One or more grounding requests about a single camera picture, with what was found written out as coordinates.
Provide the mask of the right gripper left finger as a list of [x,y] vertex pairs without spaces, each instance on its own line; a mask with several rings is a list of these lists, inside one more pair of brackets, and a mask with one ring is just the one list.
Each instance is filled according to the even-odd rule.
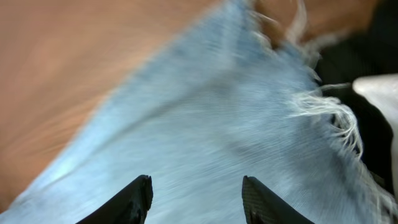
[[152,200],[152,178],[140,175],[76,224],[144,224]]

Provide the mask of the light blue denim jeans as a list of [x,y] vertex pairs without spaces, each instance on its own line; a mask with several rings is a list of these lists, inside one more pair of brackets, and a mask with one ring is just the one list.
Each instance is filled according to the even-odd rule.
[[1,222],[77,223],[149,175],[145,223],[246,223],[244,176],[313,223],[395,223],[354,113],[317,85],[319,41],[298,43],[304,2],[277,50],[265,19],[253,1],[206,15],[98,108]]

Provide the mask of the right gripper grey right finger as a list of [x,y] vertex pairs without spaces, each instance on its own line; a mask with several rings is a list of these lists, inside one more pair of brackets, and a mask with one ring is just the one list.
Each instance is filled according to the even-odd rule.
[[255,177],[243,177],[242,200],[247,224],[313,224]]

